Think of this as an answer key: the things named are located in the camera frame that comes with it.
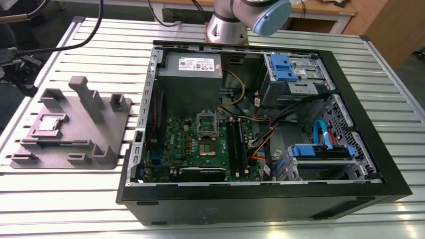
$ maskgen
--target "metal slotted table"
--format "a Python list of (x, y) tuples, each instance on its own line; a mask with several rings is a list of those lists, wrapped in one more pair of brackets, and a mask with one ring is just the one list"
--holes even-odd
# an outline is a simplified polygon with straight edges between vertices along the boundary
[[(59, 46), (82, 42), (96, 19), (74, 22)], [(146, 227), (116, 205), (123, 157), (134, 139), (146, 72), (155, 39), (204, 42), (203, 25), (166, 28), (155, 22), (106, 19), (86, 47), (56, 52), (38, 77), (34, 99), (26, 98), (0, 137), (0, 235), (150, 238), (425, 238), (425, 113), (375, 46), (357, 36), (281, 31), (251, 45), (331, 50), (411, 185), (413, 195), (332, 221), (177, 225)], [(112, 170), (12, 169), (18, 151), (42, 108), (46, 88), (68, 87), (72, 75), (87, 76), (102, 96), (124, 93), (134, 101), (119, 166)]]

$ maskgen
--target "ram slot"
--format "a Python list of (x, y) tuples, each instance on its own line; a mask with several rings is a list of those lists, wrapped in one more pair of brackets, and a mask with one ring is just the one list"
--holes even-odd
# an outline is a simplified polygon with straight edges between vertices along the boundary
[(227, 122), (227, 145), (228, 156), (232, 176), (240, 177), (244, 172), (241, 148), (240, 148), (240, 136), (239, 136), (239, 123)]
[(243, 174), (245, 173), (245, 169), (248, 168), (248, 157), (247, 157), (247, 145), (245, 145), (245, 132), (244, 132), (244, 125), (241, 122), (239, 124), (239, 137), (240, 137), (240, 148), (241, 148), (241, 158), (243, 158)]

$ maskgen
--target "yellow wire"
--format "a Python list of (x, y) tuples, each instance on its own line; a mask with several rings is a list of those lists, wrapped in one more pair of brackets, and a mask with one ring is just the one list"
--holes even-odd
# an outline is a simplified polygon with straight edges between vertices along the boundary
[(229, 71), (227, 69), (223, 69), (223, 70), (229, 72), (231, 75), (233, 75), (233, 77), (237, 79), (237, 81), (240, 82), (240, 85), (241, 85), (241, 95), (240, 95), (239, 99), (229, 104), (219, 104), (219, 106), (232, 106), (232, 105), (237, 104), (244, 99), (245, 85), (244, 85), (244, 82), (241, 81), (240, 77), (232, 71)]

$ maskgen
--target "motherboard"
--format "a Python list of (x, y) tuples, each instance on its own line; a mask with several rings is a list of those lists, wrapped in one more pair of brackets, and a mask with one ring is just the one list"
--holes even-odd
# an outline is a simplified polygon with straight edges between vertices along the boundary
[(252, 122), (204, 117), (168, 118), (162, 153), (150, 152), (151, 181), (192, 180), (259, 181), (260, 168), (248, 162), (247, 147), (253, 139)]

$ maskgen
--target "green circuit board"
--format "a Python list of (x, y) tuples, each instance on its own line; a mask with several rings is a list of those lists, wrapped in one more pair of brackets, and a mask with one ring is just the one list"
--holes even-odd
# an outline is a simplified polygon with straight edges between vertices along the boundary
[[(203, 129), (213, 131), (213, 124), (200, 121)], [(245, 121), (243, 124), (244, 139), (248, 142), (253, 138), (252, 123)], [(227, 120), (216, 122), (219, 127), (217, 138), (197, 137), (197, 119), (196, 118), (170, 118), (167, 123), (166, 145), (163, 151), (162, 166), (167, 167), (212, 167), (227, 169), (227, 181), (257, 181), (259, 167), (251, 167), (249, 176), (236, 177), (231, 172), (228, 144), (227, 144)], [(170, 172), (162, 168), (155, 169), (158, 182), (167, 182)]]

